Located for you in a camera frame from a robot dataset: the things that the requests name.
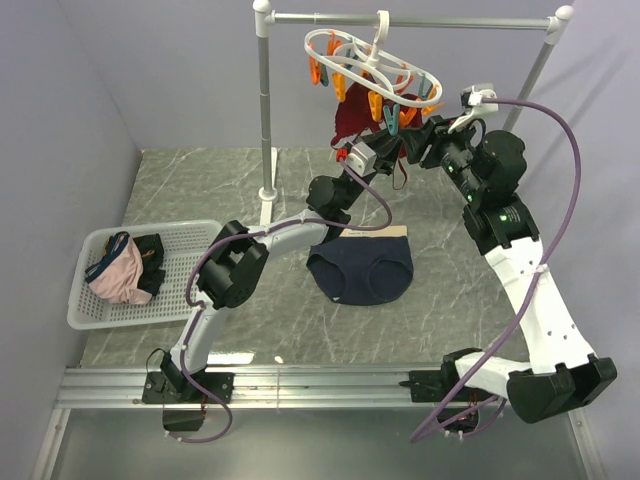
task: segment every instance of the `wall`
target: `wall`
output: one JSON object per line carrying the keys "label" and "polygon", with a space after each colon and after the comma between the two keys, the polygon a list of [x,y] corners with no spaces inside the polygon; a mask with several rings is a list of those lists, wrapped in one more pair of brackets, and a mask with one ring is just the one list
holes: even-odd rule
{"label": "wall", "polygon": [[[141,147],[259,146],[252,0],[60,0]],[[570,0],[273,0],[280,12],[543,18]],[[276,146],[326,146],[337,101],[309,80],[309,25],[276,26],[271,39]],[[347,28],[364,39],[372,28]],[[462,88],[486,81],[518,93],[542,41],[538,31],[392,29],[386,49],[444,85],[444,114]]]}
{"label": "wall", "polygon": [[[578,0],[575,8],[534,95],[569,120],[583,156],[576,214],[551,266],[581,331],[618,367],[618,380],[586,412],[610,477],[627,480],[640,478],[637,2]],[[548,242],[571,191],[571,150],[537,112],[525,112],[516,133],[530,166],[523,196]]]}
{"label": "wall", "polygon": [[20,480],[82,347],[66,323],[82,241],[121,221],[139,152],[54,0],[3,3],[0,61],[0,464]]}

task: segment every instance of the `robotic arm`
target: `robotic arm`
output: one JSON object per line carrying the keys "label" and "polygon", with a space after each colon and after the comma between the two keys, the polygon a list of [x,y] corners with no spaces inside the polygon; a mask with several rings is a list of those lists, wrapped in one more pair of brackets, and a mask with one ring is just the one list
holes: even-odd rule
{"label": "robotic arm", "polygon": [[[529,362],[492,357],[465,385],[508,398],[527,423],[593,401],[616,378],[616,369],[611,359],[596,357],[567,311],[548,268],[539,265],[543,251],[538,229],[515,193],[526,170],[524,142],[497,130],[483,132],[480,143],[471,145],[476,120],[497,109],[481,104],[481,97],[491,94],[495,96],[489,86],[472,87],[462,94],[465,112],[460,117],[433,116],[419,129],[403,129],[397,135],[383,130],[348,146],[344,162],[351,174],[345,171],[338,178],[314,178],[307,197],[309,208],[295,217],[259,227],[247,228],[237,221],[225,225],[216,242],[238,234],[260,232],[261,236],[232,240],[202,264],[197,300],[204,309],[194,309],[180,340],[161,364],[174,396],[184,401],[192,398],[183,368],[194,378],[204,371],[211,344],[231,311],[251,296],[266,262],[337,238],[350,220],[345,211],[364,190],[362,183],[369,184],[378,173],[391,174],[404,146],[409,164],[442,168],[456,185],[467,202],[464,225],[496,272],[514,310],[520,309],[532,279],[539,275],[520,323]],[[178,359],[183,353],[181,365]],[[442,384],[458,382],[482,355],[473,348],[446,355]]]}

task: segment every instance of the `marble tabletop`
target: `marble tabletop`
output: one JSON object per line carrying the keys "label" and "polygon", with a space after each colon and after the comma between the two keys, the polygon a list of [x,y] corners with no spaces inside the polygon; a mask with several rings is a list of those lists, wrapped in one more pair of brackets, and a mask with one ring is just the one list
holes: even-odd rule
{"label": "marble tabletop", "polygon": [[[309,182],[336,176],[328,148],[279,150],[274,219],[305,208]],[[262,182],[258,149],[146,150],[124,225],[214,219],[259,221]],[[439,170],[409,169],[404,189],[391,177],[372,186],[391,205],[395,225],[407,225],[414,279],[395,302],[355,307],[333,303],[316,286],[305,262],[308,250],[269,262],[254,295],[230,317],[213,352],[250,352],[254,364],[440,362],[446,353],[486,348],[513,318],[500,283],[462,223],[463,200]],[[352,222],[375,225],[385,212],[364,193],[349,212]],[[278,283],[271,281],[277,276]],[[184,322],[94,330],[84,366],[142,366],[156,347],[170,348]],[[517,331],[502,357],[526,360]]]}

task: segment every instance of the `vertical pole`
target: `vertical pole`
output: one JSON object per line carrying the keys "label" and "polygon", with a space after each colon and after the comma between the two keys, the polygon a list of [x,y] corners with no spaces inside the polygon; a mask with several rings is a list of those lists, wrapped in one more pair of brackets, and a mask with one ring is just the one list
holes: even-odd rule
{"label": "vertical pole", "polygon": [[271,102],[269,97],[269,26],[265,19],[272,12],[269,0],[255,0],[253,10],[256,17],[256,35],[258,37],[258,68],[260,75],[260,126],[262,138],[262,177],[263,186],[259,195],[263,201],[274,202],[278,191],[273,188],[271,165]]}
{"label": "vertical pole", "polygon": [[[567,24],[569,23],[569,20],[571,20],[571,17],[573,17],[573,7],[568,5],[560,7],[556,10],[556,14],[553,17],[549,17],[547,37],[542,44],[542,48],[540,49],[540,53],[538,53],[536,61],[533,63],[533,67],[531,67],[531,70],[529,71],[529,75],[522,86],[522,90],[520,90],[520,93],[518,94],[518,100],[529,99],[529,96],[533,91],[533,87],[538,81],[547,60],[549,60],[553,47],[555,47],[560,41],[560,37],[567,28]],[[512,107],[502,129],[511,131],[518,121],[521,113],[522,107]]]}

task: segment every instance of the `laundry basket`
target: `laundry basket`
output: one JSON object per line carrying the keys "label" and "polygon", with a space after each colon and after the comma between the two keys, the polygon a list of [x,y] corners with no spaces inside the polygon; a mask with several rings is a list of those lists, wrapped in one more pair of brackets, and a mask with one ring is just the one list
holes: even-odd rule
{"label": "laundry basket", "polygon": [[[187,320],[191,313],[191,307],[184,299],[187,279],[220,229],[218,222],[201,220],[106,228],[93,232],[85,239],[78,258],[69,295],[67,322],[77,330],[90,330]],[[158,295],[146,305],[110,304],[93,293],[84,280],[85,269],[102,258],[108,238],[122,231],[129,232],[132,237],[159,233],[162,239],[164,261],[161,268],[166,275]]]}

